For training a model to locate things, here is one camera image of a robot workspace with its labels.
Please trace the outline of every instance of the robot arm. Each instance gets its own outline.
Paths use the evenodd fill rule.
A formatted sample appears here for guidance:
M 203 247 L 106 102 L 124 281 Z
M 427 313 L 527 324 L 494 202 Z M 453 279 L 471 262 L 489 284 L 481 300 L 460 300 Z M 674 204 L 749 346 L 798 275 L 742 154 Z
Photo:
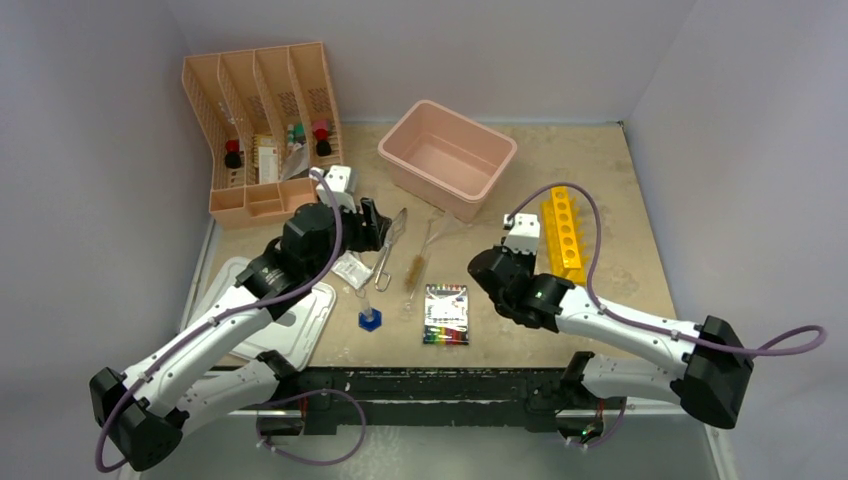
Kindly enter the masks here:
M 300 207 L 272 240 L 237 276 L 218 302 L 198 321 L 165 346 L 124 372 L 104 368 L 89 382 L 95 418 L 103 426 L 118 400 L 139 379 L 144 383 L 122 407 L 109 437 L 137 471 L 169 455 L 181 438 L 210 420 L 246 405 L 268 401 L 280 380 L 297 373 L 277 352 L 264 352 L 244 367 L 212 380 L 198 381 L 239 343 L 282 317 L 309 294 L 247 310 L 216 320 L 234 307 L 273 299 L 297 290 L 324 268 L 333 251 L 336 224 L 328 206 L 332 196 L 340 206 L 341 251 L 376 251 L 391 220 L 381 216 L 371 199 L 356 208 L 352 192 L 356 175 L 349 167 L 332 167 L 319 185 L 322 203 Z M 157 359 L 182 347 L 147 376 Z
M 528 328 L 580 335 L 635 355 L 614 359 L 578 352 L 567 369 L 575 388 L 598 398 L 639 396 L 680 404 L 704 423 L 733 428 L 745 396 L 753 362 L 683 339 L 620 323 L 599 311 L 586 289 L 550 274 L 534 274 L 540 226 L 536 215 L 505 217 L 509 230 L 501 244 L 481 252 L 468 272 L 503 317 Z M 601 299 L 602 304 L 642 324 L 704 338 L 742 344 L 730 325 L 715 317 L 703 324 L 662 318 Z

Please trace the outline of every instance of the table surface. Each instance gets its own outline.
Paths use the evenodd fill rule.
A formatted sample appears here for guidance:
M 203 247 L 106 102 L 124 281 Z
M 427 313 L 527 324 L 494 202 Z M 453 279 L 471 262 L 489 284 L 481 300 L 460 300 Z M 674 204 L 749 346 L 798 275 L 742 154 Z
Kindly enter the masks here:
M 394 217 L 408 209 L 406 231 L 392 251 L 386 267 L 396 275 L 388 291 L 379 293 L 372 282 L 367 295 L 383 313 L 383 326 L 367 332 L 357 325 L 359 300 L 334 274 L 323 281 L 336 289 L 336 306 L 315 349 L 312 366 L 387 367 L 562 367 L 578 350 L 607 355 L 623 352 L 591 339 L 547 330 L 531 330 L 498 316 L 486 294 L 466 272 L 468 261 L 503 236 L 503 215 L 542 185 L 568 180 L 582 185 L 601 209 L 603 248 L 596 272 L 599 295 L 656 315 L 674 318 L 674 308 L 662 270 L 653 232 L 642 202 L 639 183 L 619 125 L 493 126 L 518 143 L 518 153 L 494 187 L 473 222 L 428 248 L 427 283 L 469 286 L 470 325 L 468 346 L 435 346 L 422 343 L 424 300 L 416 296 L 417 315 L 403 320 L 401 310 L 408 295 L 403 276 L 421 249 L 426 221 L 436 211 L 423 200 L 396 187 L 386 162 L 377 154 L 377 143 L 390 125 L 344 125 L 345 163 L 359 174 L 359 197 L 375 200 L 381 214 Z M 539 213 L 539 200 L 525 212 Z M 584 199 L 578 199 L 587 252 L 594 245 L 594 222 Z M 281 225 L 221 232 L 209 270 L 214 278 L 223 263 L 234 256 L 253 258 L 281 232 Z M 374 265 L 376 253 L 363 254 Z M 537 272 L 547 272 L 544 237 Z M 239 364 L 234 357 L 222 364 Z

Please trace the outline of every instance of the pink basket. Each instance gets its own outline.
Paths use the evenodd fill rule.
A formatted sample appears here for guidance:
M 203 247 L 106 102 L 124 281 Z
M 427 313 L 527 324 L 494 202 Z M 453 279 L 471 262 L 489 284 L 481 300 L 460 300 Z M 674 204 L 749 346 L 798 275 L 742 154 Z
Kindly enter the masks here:
M 400 188 L 470 222 L 515 156 L 515 140 L 429 100 L 380 141 Z

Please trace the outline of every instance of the white tray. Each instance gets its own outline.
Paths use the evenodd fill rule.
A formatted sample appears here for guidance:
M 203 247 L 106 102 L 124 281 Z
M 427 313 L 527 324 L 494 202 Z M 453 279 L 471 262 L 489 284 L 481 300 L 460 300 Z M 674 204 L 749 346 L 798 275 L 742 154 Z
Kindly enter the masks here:
M 206 295 L 197 302 L 189 324 L 196 322 L 227 288 L 236 281 L 236 275 L 247 267 L 250 260 L 233 257 L 227 260 L 209 286 Z M 298 370 L 303 370 L 312 357 L 321 337 L 327 317 L 336 304 L 336 291 L 330 285 L 318 282 L 312 293 L 292 307 L 275 323 L 254 333 L 240 343 L 232 354 L 251 360 L 267 350 L 276 350 Z

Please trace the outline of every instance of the white wall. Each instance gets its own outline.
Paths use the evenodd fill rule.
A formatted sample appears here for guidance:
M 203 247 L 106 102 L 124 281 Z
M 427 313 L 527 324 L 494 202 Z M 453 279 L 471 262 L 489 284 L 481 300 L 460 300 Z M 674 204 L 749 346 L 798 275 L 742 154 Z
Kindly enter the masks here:
M 845 475 L 845 25 L 846 1 L 699 0 L 627 123 L 678 311 L 751 346 L 830 329 L 756 361 L 732 437 L 748 479 Z
M 342 116 L 421 98 L 488 120 L 618 121 L 695 0 L 168 0 L 193 52 L 324 41 Z
M 88 380 L 172 334 L 208 148 L 163 1 L 0 1 L 0 477 L 92 478 Z

